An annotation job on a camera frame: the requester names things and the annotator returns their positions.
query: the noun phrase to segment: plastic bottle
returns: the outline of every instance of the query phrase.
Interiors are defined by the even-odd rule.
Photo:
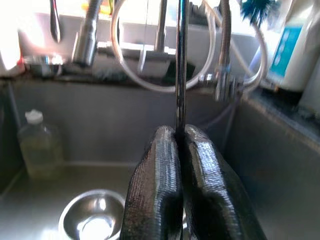
[[[31,178],[51,178],[61,171],[63,151],[59,131],[43,123],[43,114],[25,113],[28,124],[18,133],[22,156]]]
[[[280,88],[302,92],[311,77],[320,51],[307,51],[310,20],[319,11],[318,0],[296,0],[274,54],[268,78]]]

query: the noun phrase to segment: stainless steel bowl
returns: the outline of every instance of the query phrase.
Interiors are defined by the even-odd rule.
[[[32,75],[41,78],[52,78],[62,73],[62,65],[67,62],[62,56],[53,55],[33,55],[23,58],[26,69]]]
[[[124,209],[125,200],[114,191],[87,191],[65,207],[59,219],[59,233],[68,240],[117,240]]]

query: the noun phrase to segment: faucet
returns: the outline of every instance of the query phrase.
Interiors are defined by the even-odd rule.
[[[230,74],[230,41],[231,41],[231,12],[229,0],[220,2],[222,22],[221,50],[215,71],[215,100],[227,101],[229,98]]]
[[[92,66],[97,48],[97,22],[103,0],[90,0],[80,32],[75,36],[72,62],[80,66]]]
[[[126,58],[139,60],[141,56],[144,56],[143,62],[145,60],[163,61],[175,59],[175,52],[172,49],[165,52],[167,2],[168,0],[161,0],[154,50],[148,50],[145,54],[141,54],[140,49],[121,48]],[[115,56],[111,42],[97,42],[97,22],[101,3],[102,0],[90,0],[85,19],[75,37],[72,62],[82,67],[92,66],[96,52],[112,57]]]

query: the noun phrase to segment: window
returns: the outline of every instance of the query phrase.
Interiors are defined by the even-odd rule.
[[[211,6],[217,6],[219,0],[207,0]],[[19,9],[26,13],[50,13],[49,0],[19,0]],[[123,22],[157,25],[159,20],[159,8],[161,0],[127,0],[120,12]],[[192,0],[194,4],[200,4],[201,0]],[[238,34],[254,35],[254,30],[249,25],[249,20],[244,20],[241,16],[240,6],[237,0],[229,0],[232,17],[232,32]],[[88,0],[56,0],[57,10],[60,15],[84,17],[86,14],[85,5]],[[109,5],[108,0],[103,1],[103,5]],[[166,25],[175,27],[177,25],[178,0],[168,0]]]

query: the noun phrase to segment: stainless steel sink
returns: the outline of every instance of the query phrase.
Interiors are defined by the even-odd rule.
[[[63,210],[58,230],[62,239],[117,240],[125,199],[114,191],[97,189],[75,197]]]
[[[112,205],[119,210],[110,211],[113,216],[121,216],[119,224],[113,226],[113,233],[117,233],[116,229],[119,228],[119,225],[121,226],[122,221],[123,199],[126,197],[133,170],[134,168],[129,165],[66,166],[64,173],[59,178],[42,181],[33,181],[28,178],[26,172],[23,172],[13,187],[3,198],[0,198],[0,239],[61,239],[58,222],[62,211],[76,196],[92,189],[107,189],[120,195],[112,202]],[[80,211],[81,214],[77,215],[70,211],[72,217],[71,215],[66,216],[68,223],[65,222],[63,228],[70,232],[70,236],[74,236],[72,233],[73,226],[76,226],[74,222],[80,219],[83,219],[84,225],[80,224],[79,227],[88,227],[89,230],[96,225],[105,227],[109,225],[108,228],[112,228],[111,217],[95,208],[97,205],[104,207],[103,200],[99,203],[92,198],[89,199],[91,200],[83,203],[79,201],[79,205],[73,205],[73,210],[76,212],[79,207],[88,208],[84,210],[84,213]],[[107,201],[109,202],[110,198],[102,197],[101,199],[105,199],[107,209]],[[94,218],[87,215],[87,213],[94,212],[97,213]]]

